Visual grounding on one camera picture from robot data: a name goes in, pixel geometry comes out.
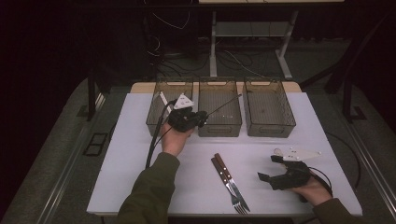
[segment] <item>gray floor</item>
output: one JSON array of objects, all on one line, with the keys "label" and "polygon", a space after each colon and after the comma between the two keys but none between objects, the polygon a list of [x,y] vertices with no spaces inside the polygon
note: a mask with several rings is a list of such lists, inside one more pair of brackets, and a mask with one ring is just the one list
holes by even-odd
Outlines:
[{"label": "gray floor", "polygon": [[[164,63],[165,66],[159,66],[159,76],[208,76],[208,48],[205,47],[205,42],[203,39],[203,53],[197,60],[168,55],[169,62],[179,66]],[[267,39],[237,44],[221,40],[218,43],[218,75],[238,78],[255,76],[242,68],[242,63],[255,73],[281,76],[274,54],[274,48],[278,44],[277,41]],[[290,43],[285,57],[293,80],[302,82],[337,62],[348,44],[345,40]],[[395,134],[357,88],[353,90],[352,104],[362,109],[367,120],[356,120],[352,125],[345,122],[340,113],[342,93],[326,94],[322,89],[326,79],[323,78],[304,91],[308,93],[351,186],[355,185],[358,169],[349,148],[358,151],[358,148],[364,147],[375,160],[389,188],[395,189]],[[94,119],[87,122],[80,112],[87,105],[86,81],[76,88],[1,223],[101,223],[101,218],[86,213],[86,208],[106,155],[106,147],[111,140],[112,128],[129,89],[113,88],[103,101],[99,101]],[[357,137],[352,131],[356,131],[358,140],[361,141],[356,141]],[[82,151],[94,133],[107,133],[103,152],[98,157],[83,156]],[[384,201],[386,197],[378,188],[381,185],[377,184],[375,175],[362,164],[361,181],[356,195],[363,209],[363,218],[369,223],[396,223]],[[307,218],[309,217],[295,217],[294,221],[300,223]],[[104,218],[105,223],[113,221],[113,217]]]}]

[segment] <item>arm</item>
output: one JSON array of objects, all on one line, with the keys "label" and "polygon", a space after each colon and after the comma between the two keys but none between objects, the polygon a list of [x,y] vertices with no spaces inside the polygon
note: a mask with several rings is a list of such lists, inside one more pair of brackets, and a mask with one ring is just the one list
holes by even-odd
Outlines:
[{"label": "arm", "polygon": [[314,178],[311,177],[306,185],[291,189],[303,195],[312,205],[313,211],[321,224],[360,224],[365,223],[358,217],[353,217],[332,195]]},{"label": "arm", "polygon": [[167,212],[175,190],[175,176],[187,138],[193,132],[179,133],[162,127],[161,152],[151,167],[144,170],[134,182],[131,194],[122,204],[116,223],[167,223]]}]

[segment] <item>olive green jacket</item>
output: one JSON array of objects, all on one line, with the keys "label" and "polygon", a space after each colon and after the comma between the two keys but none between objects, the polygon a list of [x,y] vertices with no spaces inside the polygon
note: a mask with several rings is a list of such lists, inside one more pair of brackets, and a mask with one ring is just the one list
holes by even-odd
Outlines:
[{"label": "olive green jacket", "polygon": [[[176,157],[160,153],[154,164],[144,170],[134,182],[131,195],[122,204],[116,223],[168,223],[167,212],[175,191],[175,176],[179,165]],[[313,210],[321,224],[364,223],[350,215],[338,199],[322,203]]]}]

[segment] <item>hand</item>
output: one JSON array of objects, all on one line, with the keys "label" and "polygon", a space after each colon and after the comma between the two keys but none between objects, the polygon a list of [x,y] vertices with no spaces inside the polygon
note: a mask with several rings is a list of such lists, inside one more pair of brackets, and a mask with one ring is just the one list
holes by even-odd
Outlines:
[{"label": "hand", "polygon": [[161,136],[163,136],[162,139],[163,152],[169,153],[177,157],[178,154],[180,154],[180,152],[183,150],[187,138],[193,132],[194,129],[190,129],[185,133],[180,133],[175,129],[172,129],[172,126],[170,126],[167,122],[165,122],[165,124],[161,128]]},{"label": "hand", "polygon": [[309,178],[306,185],[291,191],[303,195],[312,205],[316,206],[332,199],[332,195],[314,177]]}]

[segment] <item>background desk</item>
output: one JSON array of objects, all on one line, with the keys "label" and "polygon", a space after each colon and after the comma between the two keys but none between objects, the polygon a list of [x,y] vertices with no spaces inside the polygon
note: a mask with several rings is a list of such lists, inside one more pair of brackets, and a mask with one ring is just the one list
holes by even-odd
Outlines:
[{"label": "background desk", "polygon": [[[154,88],[155,84],[135,85],[133,93],[125,99],[87,208],[89,213],[98,216],[115,216],[118,213],[137,176],[145,167],[151,141],[145,122],[152,93],[137,91],[139,86]],[[178,157],[181,165],[169,207],[171,216],[239,216],[210,160],[215,153],[221,155],[233,174],[233,179],[251,210],[249,216],[296,217],[312,213],[311,205],[300,203],[296,194],[272,190],[269,184],[259,180],[257,172],[268,175],[285,173],[281,165],[270,159],[277,147],[282,150],[293,147],[321,151],[322,155],[306,161],[307,165],[324,172],[332,181],[334,196],[340,198],[353,215],[361,215],[361,206],[332,152],[309,99],[305,93],[294,90],[295,92],[288,92],[288,98],[297,126],[287,139],[248,137],[241,98],[244,123],[239,137],[201,138],[197,131],[191,135]],[[155,149],[152,161],[160,151],[161,147]]]}]

